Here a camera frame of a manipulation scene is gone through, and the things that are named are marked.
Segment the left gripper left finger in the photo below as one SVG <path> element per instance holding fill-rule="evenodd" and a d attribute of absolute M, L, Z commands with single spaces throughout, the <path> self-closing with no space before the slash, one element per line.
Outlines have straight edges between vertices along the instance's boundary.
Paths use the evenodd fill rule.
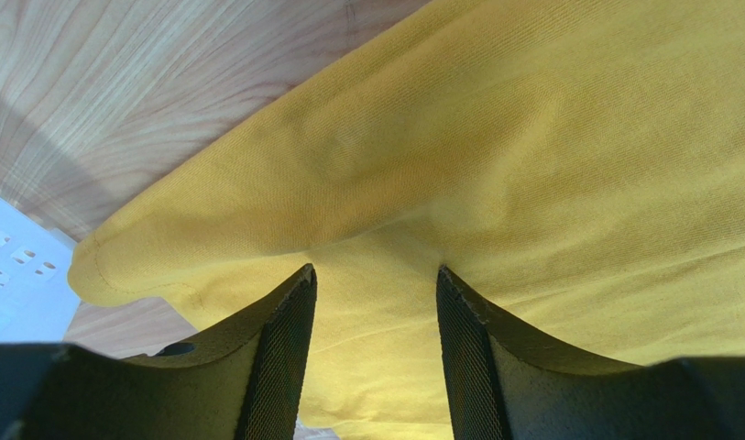
<path fill-rule="evenodd" d="M 316 299 L 305 265 L 154 356 L 0 345 L 0 439 L 291 439 Z"/>

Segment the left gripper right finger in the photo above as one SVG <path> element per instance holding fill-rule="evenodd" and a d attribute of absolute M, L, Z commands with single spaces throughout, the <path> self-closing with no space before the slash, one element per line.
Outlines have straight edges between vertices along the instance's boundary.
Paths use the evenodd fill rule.
<path fill-rule="evenodd" d="M 436 281 L 457 439 L 745 439 L 745 357 L 639 366 L 544 333 L 449 268 Z"/>

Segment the yellow t-shirt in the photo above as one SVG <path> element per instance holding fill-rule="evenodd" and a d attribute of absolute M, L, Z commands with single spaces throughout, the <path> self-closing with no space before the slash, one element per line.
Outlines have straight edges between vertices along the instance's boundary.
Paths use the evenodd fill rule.
<path fill-rule="evenodd" d="M 202 330 L 308 263 L 300 414 L 344 439 L 452 436 L 443 265 L 609 358 L 745 355 L 745 1 L 433 1 L 117 211 L 68 281 Z"/>

